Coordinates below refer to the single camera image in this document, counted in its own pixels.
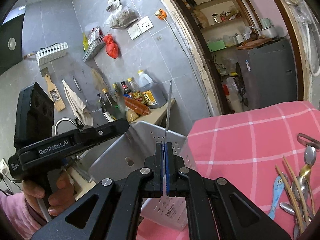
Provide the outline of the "pink sleeved left forearm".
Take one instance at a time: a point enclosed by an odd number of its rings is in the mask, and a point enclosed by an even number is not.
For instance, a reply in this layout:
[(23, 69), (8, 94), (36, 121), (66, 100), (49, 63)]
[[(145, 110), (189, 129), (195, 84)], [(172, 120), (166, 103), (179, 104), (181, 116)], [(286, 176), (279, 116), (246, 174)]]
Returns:
[(1, 192), (1, 238), (31, 239), (46, 221), (27, 203), (23, 193)]

